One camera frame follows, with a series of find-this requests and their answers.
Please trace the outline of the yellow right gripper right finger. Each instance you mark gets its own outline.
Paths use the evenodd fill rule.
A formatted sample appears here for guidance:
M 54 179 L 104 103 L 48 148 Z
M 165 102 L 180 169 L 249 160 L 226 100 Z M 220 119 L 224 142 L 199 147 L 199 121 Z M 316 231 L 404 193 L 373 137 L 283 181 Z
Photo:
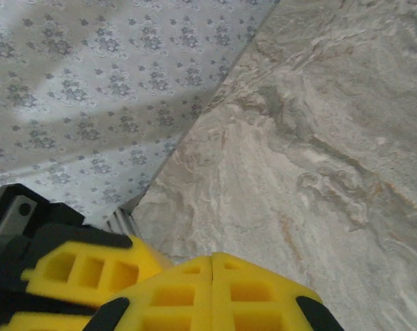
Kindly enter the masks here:
M 230 254 L 212 255 L 213 330 L 342 330 L 310 288 Z

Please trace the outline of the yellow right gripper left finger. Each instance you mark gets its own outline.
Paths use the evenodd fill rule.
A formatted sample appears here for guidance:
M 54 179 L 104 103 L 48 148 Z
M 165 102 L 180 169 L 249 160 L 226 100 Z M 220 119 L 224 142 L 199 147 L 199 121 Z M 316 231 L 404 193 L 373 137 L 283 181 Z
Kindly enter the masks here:
M 212 258 L 197 257 L 115 294 L 88 330 L 211 330 Z

